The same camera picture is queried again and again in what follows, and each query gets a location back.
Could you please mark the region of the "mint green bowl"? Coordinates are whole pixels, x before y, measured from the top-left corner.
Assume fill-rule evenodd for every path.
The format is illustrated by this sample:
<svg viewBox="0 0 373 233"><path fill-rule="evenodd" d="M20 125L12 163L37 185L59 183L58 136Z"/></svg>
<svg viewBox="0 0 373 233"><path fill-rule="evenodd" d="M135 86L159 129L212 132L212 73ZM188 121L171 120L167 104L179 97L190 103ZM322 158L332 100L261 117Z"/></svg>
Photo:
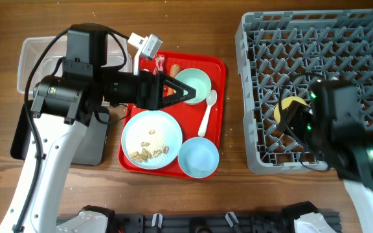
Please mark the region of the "mint green bowl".
<svg viewBox="0 0 373 233"><path fill-rule="evenodd" d="M175 78L196 90L196 96L185 102L189 105L195 105L204 101L212 89L209 76L197 68L184 69Z"/></svg>

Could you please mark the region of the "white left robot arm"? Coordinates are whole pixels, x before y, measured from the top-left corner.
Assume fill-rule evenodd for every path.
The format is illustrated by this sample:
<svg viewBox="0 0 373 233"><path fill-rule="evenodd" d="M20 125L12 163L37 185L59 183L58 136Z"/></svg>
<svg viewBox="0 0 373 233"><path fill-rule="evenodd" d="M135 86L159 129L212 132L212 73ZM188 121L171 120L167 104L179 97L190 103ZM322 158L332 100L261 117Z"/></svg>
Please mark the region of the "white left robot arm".
<svg viewBox="0 0 373 233"><path fill-rule="evenodd" d="M107 65L107 40L122 34L95 23L74 24L63 31L66 55L58 60L61 76L47 75L24 94L30 142L10 207L0 232L112 232L115 212L86 206L79 214L57 222L60 199L71 161L102 102L117 107L133 104L160 110L192 99L196 90L162 72Z"/></svg>

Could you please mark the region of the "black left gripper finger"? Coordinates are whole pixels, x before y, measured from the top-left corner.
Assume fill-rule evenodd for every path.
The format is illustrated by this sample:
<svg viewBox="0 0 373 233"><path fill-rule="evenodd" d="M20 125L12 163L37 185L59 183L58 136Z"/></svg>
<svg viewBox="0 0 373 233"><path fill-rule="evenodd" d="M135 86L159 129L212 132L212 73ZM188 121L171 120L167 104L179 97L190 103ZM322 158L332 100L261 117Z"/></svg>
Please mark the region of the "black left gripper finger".
<svg viewBox="0 0 373 233"><path fill-rule="evenodd" d="M169 96L164 96L158 99L157 109L164 109L172 105L176 105L181 102L186 102L187 100L195 98L195 94L177 95L171 94Z"/></svg>
<svg viewBox="0 0 373 233"><path fill-rule="evenodd" d="M159 79L159 83L162 86L167 86L171 88L174 92L179 97L195 97L196 96L196 90L183 83L182 81L176 80L175 78L172 78L171 76L163 73L163 72L158 72L157 77Z"/></svg>

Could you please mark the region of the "yellow plastic cup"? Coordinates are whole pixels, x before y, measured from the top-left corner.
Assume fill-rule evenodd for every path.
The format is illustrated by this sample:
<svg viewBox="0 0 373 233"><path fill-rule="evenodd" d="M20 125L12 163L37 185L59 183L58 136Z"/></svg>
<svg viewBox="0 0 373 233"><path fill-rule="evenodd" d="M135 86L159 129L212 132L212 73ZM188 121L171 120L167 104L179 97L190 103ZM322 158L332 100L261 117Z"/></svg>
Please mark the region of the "yellow plastic cup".
<svg viewBox="0 0 373 233"><path fill-rule="evenodd" d="M303 104L303 105L308 105L306 103L306 101L303 100L302 98L297 97L297 96L290 96L290 97L286 97L286 98L282 99L282 101L281 101L282 110L284 111L285 109L287 109L293 102L298 102L298 103ZM276 123L280 122L280 111L279 111L279 105L278 104L276 104L276 106L274 108L273 117L274 117Z"/></svg>

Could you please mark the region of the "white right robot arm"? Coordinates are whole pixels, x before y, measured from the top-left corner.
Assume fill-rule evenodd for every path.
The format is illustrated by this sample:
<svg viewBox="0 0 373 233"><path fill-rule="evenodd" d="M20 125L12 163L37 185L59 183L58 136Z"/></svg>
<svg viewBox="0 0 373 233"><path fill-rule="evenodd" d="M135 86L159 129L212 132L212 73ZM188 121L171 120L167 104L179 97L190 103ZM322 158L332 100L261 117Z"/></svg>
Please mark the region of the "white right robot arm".
<svg viewBox="0 0 373 233"><path fill-rule="evenodd" d="M345 184L363 232L373 232L373 129L364 125L356 87L349 81L313 82L306 104L278 98L279 130L304 153L322 159Z"/></svg>

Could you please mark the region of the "light blue bowl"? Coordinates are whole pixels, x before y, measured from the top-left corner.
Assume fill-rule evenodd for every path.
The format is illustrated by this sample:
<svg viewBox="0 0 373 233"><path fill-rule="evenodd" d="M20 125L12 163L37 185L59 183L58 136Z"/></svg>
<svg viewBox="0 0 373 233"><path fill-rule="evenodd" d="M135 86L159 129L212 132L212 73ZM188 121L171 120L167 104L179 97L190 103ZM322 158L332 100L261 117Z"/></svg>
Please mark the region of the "light blue bowl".
<svg viewBox="0 0 373 233"><path fill-rule="evenodd" d="M217 170L220 154L209 139L194 137L182 144L177 160L184 174L194 179L205 179Z"/></svg>

